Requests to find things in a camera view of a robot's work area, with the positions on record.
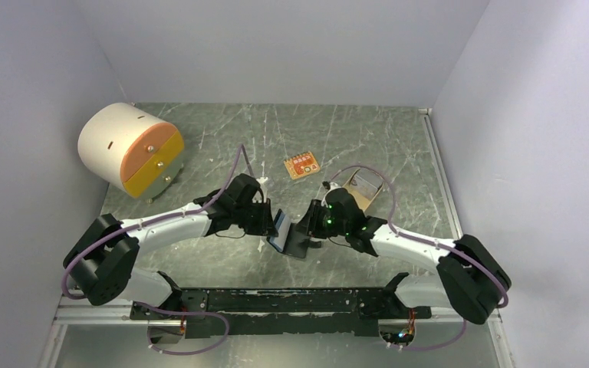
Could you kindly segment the black leather card holder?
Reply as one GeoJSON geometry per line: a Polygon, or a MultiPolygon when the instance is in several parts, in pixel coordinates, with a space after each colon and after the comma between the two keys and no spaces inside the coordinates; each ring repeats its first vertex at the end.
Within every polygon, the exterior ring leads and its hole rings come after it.
{"type": "Polygon", "coordinates": [[[293,258],[305,259],[309,248],[321,248],[323,243],[315,241],[303,231],[298,230],[297,224],[279,209],[276,212],[274,225],[276,236],[268,236],[266,241],[278,253],[293,258]]]}

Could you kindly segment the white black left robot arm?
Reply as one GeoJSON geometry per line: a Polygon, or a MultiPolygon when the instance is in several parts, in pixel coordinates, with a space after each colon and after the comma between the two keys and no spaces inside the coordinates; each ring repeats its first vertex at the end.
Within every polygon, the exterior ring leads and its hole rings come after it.
{"type": "Polygon", "coordinates": [[[147,271],[137,259],[191,238],[217,235],[236,226],[246,235],[277,235],[266,193],[267,178],[239,174],[181,208],[146,218],[96,218],[63,261],[63,292],[93,306],[117,298],[151,306],[161,318],[184,311],[183,292],[166,273],[147,271]]]}

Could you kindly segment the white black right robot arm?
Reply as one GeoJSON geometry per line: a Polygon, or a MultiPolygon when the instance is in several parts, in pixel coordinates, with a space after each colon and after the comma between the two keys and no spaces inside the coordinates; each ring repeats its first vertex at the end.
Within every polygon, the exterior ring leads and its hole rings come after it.
{"type": "Polygon", "coordinates": [[[384,295],[383,308],[391,317],[402,317],[414,307],[445,307],[481,325],[508,303],[510,277],[473,235],[449,239],[404,230],[366,215],[341,187],[328,191],[322,200],[311,200],[298,224],[311,238],[342,237],[360,253],[402,260],[428,271],[427,276],[403,277],[384,295]]]}

